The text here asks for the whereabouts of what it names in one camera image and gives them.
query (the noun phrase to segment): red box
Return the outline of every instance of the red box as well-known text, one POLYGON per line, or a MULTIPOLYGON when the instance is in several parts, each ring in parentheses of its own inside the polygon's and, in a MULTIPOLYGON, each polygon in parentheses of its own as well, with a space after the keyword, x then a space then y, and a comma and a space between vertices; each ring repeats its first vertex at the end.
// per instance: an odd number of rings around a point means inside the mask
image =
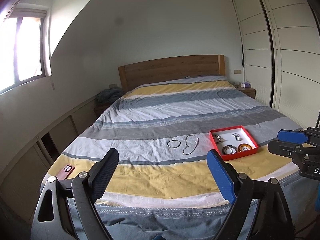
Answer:
POLYGON ((244 157, 244 156, 248 156, 248 155, 251 155, 251 154, 255 154, 257 152, 257 150, 258 150, 257 143, 255 142, 255 140, 252 138, 252 136, 248 133, 248 131, 242 125, 211 130, 210 131, 210 139, 211 139, 212 144, 213 144, 213 149, 217 150, 217 152, 220 154, 221 158, 224 161, 230 161, 230 160, 234 160, 234 159, 241 158, 241 157, 244 157), (240 135, 240 137, 242 138, 242 140, 241 141, 237 141, 232 136, 232 133, 238 133, 240 135), (215 140, 214 140, 214 136, 212 134, 214 134, 214 135, 218 135, 219 134, 219 135, 221 135, 222 138, 223 138, 223 135, 224 135, 225 138, 228 138, 228 140, 224 141, 222 143, 219 143, 219 145, 217 145, 215 140), (236 152, 236 153, 230 154, 230 155, 225 155, 220 150, 220 148, 222 149, 222 147, 224 145, 233 145, 236 148, 238 148, 238 146, 240 144, 242 144, 242 143, 249 144, 252 147, 252 149, 244 151, 244 152, 236 152))

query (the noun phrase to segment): sliding wardrobe door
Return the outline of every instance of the sliding wardrobe door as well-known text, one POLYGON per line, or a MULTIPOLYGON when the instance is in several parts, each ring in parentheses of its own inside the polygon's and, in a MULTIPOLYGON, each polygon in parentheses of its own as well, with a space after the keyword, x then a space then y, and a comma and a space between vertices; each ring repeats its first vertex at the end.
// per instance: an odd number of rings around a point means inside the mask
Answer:
POLYGON ((272 102, 272 38, 261 0, 233 0, 244 49, 244 76, 256 90, 256 100, 272 102))
POLYGON ((278 41, 275 109, 302 127, 316 126, 320 110, 318 22, 306 0, 265 0, 278 41))

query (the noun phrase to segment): wall switch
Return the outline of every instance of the wall switch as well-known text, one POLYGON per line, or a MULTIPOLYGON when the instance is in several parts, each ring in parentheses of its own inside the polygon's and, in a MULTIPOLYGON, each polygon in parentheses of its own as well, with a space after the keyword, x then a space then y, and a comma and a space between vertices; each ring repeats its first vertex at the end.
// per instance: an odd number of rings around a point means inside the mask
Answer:
POLYGON ((116 87, 118 87, 118 84, 110 84, 109 85, 109 88, 116 88, 116 87))

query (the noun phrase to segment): metal screw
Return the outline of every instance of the metal screw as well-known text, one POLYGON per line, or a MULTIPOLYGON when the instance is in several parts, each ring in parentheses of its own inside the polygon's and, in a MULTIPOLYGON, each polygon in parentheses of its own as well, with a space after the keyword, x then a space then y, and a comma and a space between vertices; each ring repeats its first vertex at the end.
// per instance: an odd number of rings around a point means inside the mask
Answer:
POLYGON ((275 178, 271 178, 270 182, 271 182, 272 184, 277 184, 277 183, 278 183, 278 180, 275 179, 275 178))
POLYGON ((55 176, 50 176, 50 177, 47 179, 47 181, 48 181, 48 182, 54 182, 55 179, 56 179, 55 176))
POLYGON ((83 179, 87 176, 87 174, 88 174, 87 172, 83 171, 83 172, 79 173, 78 176, 79 176, 79 178, 83 179))
POLYGON ((239 173, 239 178, 241 178, 241 179, 246 179, 248 177, 248 175, 247 174, 245 174, 245 173, 239 173))

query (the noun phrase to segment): wooden nightstand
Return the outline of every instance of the wooden nightstand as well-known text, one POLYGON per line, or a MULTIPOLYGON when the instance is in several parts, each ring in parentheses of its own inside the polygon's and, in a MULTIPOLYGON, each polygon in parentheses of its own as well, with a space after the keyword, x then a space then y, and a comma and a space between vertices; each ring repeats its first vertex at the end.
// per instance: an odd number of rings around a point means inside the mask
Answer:
POLYGON ((100 115, 102 115, 103 112, 111 105, 112 105, 112 103, 108 103, 108 104, 104 104, 104 105, 101 105, 101 106, 97 106, 94 109, 94 112, 96 113, 97 118, 99 118, 100 115))
POLYGON ((256 90, 254 88, 243 88, 243 87, 237 87, 237 89, 243 93, 245 93, 247 96, 256 99, 256 90))

